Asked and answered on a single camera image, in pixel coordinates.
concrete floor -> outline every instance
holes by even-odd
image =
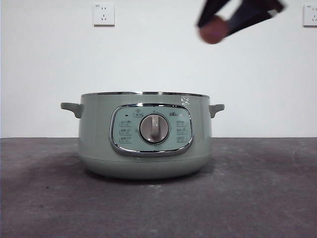
[[[1,140],[2,238],[316,238],[317,138],[214,138],[164,180],[84,169],[74,138]]]

wall outlet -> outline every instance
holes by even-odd
[[[114,4],[94,4],[94,26],[114,26]]]
[[[317,4],[304,5],[303,26],[317,27]]]

pot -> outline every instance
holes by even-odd
[[[200,170],[211,159],[211,120],[224,110],[206,95],[105,92],[61,103],[79,121],[78,154],[97,174],[163,179]]]

dial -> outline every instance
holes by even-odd
[[[147,142],[160,143],[168,135],[168,123],[160,115],[148,115],[141,121],[140,134]]]

cooker handle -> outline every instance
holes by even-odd
[[[224,110],[224,104],[209,105],[210,117],[214,118],[217,112]]]
[[[61,103],[60,108],[73,112],[76,118],[81,118],[84,110],[84,106],[77,103]]]

